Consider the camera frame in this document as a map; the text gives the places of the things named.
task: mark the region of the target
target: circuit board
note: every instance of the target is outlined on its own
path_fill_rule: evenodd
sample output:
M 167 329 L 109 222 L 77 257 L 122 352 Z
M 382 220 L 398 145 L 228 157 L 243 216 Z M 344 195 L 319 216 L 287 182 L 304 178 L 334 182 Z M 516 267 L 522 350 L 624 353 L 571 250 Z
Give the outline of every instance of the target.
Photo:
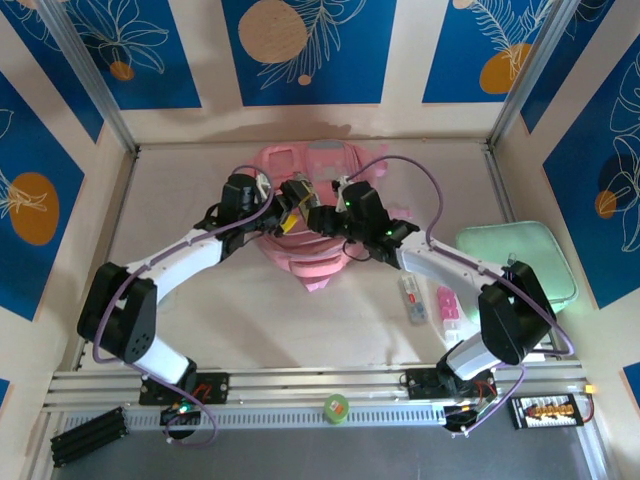
M 509 411 L 516 430 L 584 425 L 573 394 L 514 397 Z

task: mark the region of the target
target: green tape roll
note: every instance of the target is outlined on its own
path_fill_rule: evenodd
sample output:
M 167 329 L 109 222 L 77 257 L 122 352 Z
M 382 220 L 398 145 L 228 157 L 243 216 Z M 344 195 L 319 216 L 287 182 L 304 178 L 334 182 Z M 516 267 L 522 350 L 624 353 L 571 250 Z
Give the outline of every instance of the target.
M 349 401 L 338 393 L 331 395 L 324 402 L 324 414 L 329 423 L 338 425 L 344 422 L 349 415 Z

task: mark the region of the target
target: pink backpack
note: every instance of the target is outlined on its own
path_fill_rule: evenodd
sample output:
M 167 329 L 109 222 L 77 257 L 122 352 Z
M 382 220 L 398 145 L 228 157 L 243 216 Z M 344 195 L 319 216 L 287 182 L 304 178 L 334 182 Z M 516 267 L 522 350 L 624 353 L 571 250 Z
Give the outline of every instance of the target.
M 362 147 L 339 140 L 300 142 L 264 148 L 253 163 L 271 175 L 274 185 L 293 178 L 296 172 L 304 173 L 313 183 L 320 201 L 335 205 L 337 199 L 331 181 L 355 173 L 376 156 L 384 154 L 386 149 L 384 146 L 373 155 Z M 379 162 L 356 180 L 367 180 L 375 187 L 386 171 L 387 163 Z M 331 276 L 351 260 L 342 251 L 344 239 L 322 237 L 308 230 L 303 221 L 283 237 L 264 236 L 256 242 L 267 257 L 298 277 L 310 292 L 324 288 Z M 362 245 L 347 245 L 345 250 L 350 256 L 358 257 L 363 248 Z

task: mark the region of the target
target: white line drawing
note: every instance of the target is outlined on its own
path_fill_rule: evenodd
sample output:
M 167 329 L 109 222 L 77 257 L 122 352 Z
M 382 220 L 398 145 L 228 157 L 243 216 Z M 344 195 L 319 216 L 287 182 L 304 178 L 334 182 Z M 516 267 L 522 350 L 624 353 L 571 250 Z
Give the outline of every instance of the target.
M 529 0 L 529 5 L 520 16 L 513 11 L 511 0 L 472 0 L 465 8 L 476 14 L 480 32 L 491 39 L 495 44 L 494 49 L 504 52 L 509 59 L 509 75 L 513 80 L 524 62 L 525 45 L 540 30 L 554 2 L 540 0 L 538 6 L 534 7 L 533 0 Z
M 25 0 L 2 0 L 11 13 L 20 20 L 22 26 L 36 40 L 40 40 L 46 46 L 59 52 L 58 44 L 55 42 L 47 27 L 45 27 L 40 15 L 34 7 L 30 7 L 30 3 Z
M 603 218 L 622 213 L 621 250 L 631 253 L 640 249 L 640 53 L 620 83 L 609 126 L 618 134 L 613 147 L 620 171 L 600 193 L 596 207 Z
M 35 9 L 18 0 L 2 1 L 31 36 L 60 51 Z M 98 54 L 94 60 L 102 60 L 115 78 L 131 80 L 134 65 L 164 73 L 164 62 L 153 47 L 168 40 L 169 30 L 139 20 L 138 0 L 68 0 L 63 5 L 85 46 Z
M 243 19 L 248 18 L 248 14 L 277 11 L 282 28 L 282 38 L 278 38 L 280 48 L 293 49 L 293 55 L 287 55 L 290 58 L 285 61 L 262 62 L 263 69 L 258 76 L 265 80 L 260 89 L 282 79 L 287 83 L 297 80 L 300 85 L 309 85 L 316 72 L 331 60 L 332 50 L 340 52 L 342 43 L 338 27 L 355 18 L 366 3 L 367 0 L 261 0 L 254 4 Z
M 13 111 L 0 109 L 0 140 L 6 135 L 11 126 Z M 42 205 L 47 194 L 29 195 L 19 188 L 14 187 L 0 170 L 0 219 L 13 209 L 16 213 L 21 207 L 29 207 L 40 212 L 46 212 L 47 207 Z
M 592 23 L 598 21 L 606 10 L 609 1 L 610 0 L 582 0 L 576 7 L 573 18 L 569 21 L 569 25 L 567 25 L 564 32 L 571 37 L 571 40 L 575 40 L 578 25 L 583 22 Z

